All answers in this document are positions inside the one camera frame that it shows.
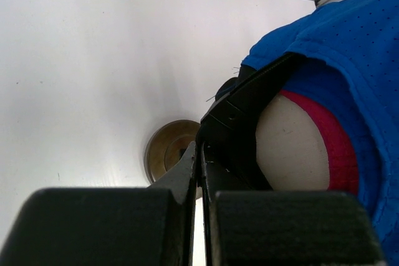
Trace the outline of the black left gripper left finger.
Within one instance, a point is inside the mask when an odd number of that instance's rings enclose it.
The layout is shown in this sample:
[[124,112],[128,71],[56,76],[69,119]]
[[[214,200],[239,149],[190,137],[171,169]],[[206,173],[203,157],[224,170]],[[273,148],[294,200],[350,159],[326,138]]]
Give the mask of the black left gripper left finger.
[[146,188],[45,188],[22,205],[2,265],[191,265],[196,179],[191,143]]

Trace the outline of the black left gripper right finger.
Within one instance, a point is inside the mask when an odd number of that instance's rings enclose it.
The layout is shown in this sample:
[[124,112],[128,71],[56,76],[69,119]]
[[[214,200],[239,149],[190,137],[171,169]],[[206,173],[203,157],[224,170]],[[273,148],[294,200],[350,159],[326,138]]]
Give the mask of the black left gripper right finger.
[[208,265],[384,265],[364,208],[344,192],[253,191],[201,146]]

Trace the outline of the cream mannequin head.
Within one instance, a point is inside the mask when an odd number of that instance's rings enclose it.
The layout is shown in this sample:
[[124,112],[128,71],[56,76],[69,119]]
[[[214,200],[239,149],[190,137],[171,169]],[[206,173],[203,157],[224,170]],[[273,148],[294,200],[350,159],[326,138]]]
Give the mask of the cream mannequin head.
[[298,104],[278,95],[256,128],[256,160],[275,191],[326,191],[329,161],[322,135]]

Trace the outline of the brown wooden round stand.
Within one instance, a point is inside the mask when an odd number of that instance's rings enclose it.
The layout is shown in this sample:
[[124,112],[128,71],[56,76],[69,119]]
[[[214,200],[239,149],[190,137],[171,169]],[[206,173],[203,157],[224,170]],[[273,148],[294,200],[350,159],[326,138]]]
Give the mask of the brown wooden round stand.
[[176,120],[165,124],[151,136],[144,153],[144,168],[151,184],[180,161],[199,128],[196,121]]

